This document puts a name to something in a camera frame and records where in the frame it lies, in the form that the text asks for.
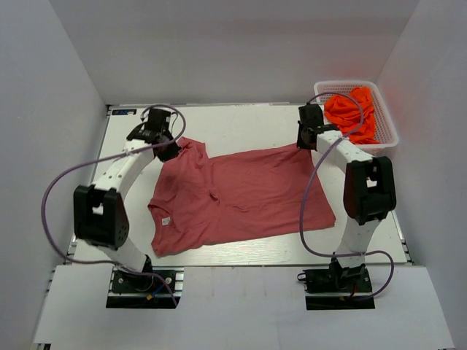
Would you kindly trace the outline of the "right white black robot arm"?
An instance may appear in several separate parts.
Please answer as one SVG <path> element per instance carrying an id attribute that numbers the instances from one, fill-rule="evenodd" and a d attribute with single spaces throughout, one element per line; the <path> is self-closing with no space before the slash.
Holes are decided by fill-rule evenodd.
<path id="1" fill-rule="evenodd" d="M 356 281 L 353 268 L 365 263 L 374 231 L 395 208 L 393 166 L 388 157 L 374 157 L 354 145 L 337 127 L 298 124 L 297 147 L 315 150 L 344 173 L 343 204 L 347 223 L 333 253 L 339 266 L 329 273 L 331 285 L 345 291 Z"/>

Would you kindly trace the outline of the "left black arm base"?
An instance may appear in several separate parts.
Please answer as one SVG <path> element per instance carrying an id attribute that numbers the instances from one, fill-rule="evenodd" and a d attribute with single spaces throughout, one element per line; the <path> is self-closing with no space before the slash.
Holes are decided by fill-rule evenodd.
<path id="1" fill-rule="evenodd" d="M 114 268 L 109 283 L 108 309 L 175 309 L 182 296 L 182 268 L 155 269 L 154 276 L 136 276 Z"/>

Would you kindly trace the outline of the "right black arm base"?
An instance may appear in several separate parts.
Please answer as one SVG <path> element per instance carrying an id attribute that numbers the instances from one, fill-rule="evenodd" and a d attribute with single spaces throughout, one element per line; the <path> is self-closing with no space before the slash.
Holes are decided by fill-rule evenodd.
<path id="1" fill-rule="evenodd" d="M 364 264 L 343 268 L 333 258 L 327 268 L 303 270 L 297 275 L 297 280 L 304 284 L 308 311 L 375 308 L 371 280 Z"/>

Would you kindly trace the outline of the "pink red t-shirt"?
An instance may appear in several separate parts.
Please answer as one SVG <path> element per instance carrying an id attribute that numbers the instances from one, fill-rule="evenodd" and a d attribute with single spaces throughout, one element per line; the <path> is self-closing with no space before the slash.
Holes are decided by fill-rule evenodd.
<path id="1" fill-rule="evenodd" d="M 320 181 L 309 178 L 310 151 L 290 144 L 209 157 L 200 141 L 179 144 L 148 204 L 157 256 L 335 225 Z"/>

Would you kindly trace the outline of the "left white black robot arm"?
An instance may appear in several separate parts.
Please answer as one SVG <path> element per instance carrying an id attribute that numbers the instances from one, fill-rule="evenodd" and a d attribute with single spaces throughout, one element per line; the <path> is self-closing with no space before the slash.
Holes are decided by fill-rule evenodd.
<path id="1" fill-rule="evenodd" d="M 128 280 L 139 291 L 151 288 L 154 273 L 148 256 L 129 238 L 124 201 L 140 173 L 154 159 L 166 162 L 179 152 L 178 144 L 167 136 L 154 144 L 141 139 L 127 141 L 123 152 L 97 180 L 78 186 L 73 194 L 76 237 L 103 252 L 120 269 L 130 270 Z"/>

